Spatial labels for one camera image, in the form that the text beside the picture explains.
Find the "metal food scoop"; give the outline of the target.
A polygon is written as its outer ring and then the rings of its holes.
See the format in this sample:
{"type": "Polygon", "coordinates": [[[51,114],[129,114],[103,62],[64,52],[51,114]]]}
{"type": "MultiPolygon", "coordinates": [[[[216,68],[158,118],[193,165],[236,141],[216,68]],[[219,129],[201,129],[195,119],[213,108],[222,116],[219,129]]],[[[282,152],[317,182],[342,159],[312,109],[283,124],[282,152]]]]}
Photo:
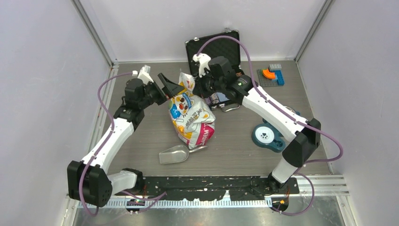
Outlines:
{"type": "Polygon", "coordinates": [[[205,150],[207,145],[200,145],[193,149],[189,149],[185,145],[177,145],[159,153],[160,164],[180,163],[188,159],[191,153],[205,150]]]}

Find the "pet food bag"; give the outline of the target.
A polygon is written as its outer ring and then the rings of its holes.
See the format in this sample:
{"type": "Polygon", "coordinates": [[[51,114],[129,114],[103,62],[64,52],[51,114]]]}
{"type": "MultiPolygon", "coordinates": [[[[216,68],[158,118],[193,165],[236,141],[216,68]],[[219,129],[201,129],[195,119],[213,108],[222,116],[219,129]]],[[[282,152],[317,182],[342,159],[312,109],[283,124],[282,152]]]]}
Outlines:
{"type": "Polygon", "coordinates": [[[192,75],[181,72],[183,91],[170,99],[169,115],[179,138],[189,149],[205,145],[215,132],[215,116],[207,103],[193,94],[196,87],[192,75]]]}

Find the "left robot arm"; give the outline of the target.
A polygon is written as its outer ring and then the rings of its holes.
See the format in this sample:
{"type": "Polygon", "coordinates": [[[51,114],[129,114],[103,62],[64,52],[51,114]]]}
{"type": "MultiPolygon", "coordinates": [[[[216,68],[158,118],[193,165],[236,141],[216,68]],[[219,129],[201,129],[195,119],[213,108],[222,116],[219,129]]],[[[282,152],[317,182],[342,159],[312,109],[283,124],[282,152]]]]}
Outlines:
{"type": "Polygon", "coordinates": [[[139,170],[124,168],[108,175],[108,169],[125,141],[133,135],[144,118],[145,108],[163,104],[183,92],[184,87],[167,79],[158,78],[160,88],[149,75],[139,75],[127,81],[122,104],[110,116],[111,123],[95,147],[80,161],[71,161],[67,167],[68,195],[84,207],[89,204],[103,207],[112,195],[130,191],[138,195],[144,190],[143,174],[139,170]]]}

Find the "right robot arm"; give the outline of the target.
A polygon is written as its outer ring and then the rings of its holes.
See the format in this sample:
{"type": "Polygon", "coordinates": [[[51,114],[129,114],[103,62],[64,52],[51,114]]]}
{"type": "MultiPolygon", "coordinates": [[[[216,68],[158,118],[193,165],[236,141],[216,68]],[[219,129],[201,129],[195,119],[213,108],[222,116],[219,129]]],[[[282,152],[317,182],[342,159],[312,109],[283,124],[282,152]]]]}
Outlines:
{"type": "Polygon", "coordinates": [[[207,54],[192,57],[199,67],[195,76],[193,93],[209,97],[223,93],[229,100],[252,110],[289,142],[282,159],[267,177],[267,185],[274,193],[287,188],[287,181],[301,168],[318,148],[320,135],[316,132],[321,123],[310,121],[288,110],[262,89],[252,76],[237,75],[229,60],[223,56],[211,58],[207,54]]]}

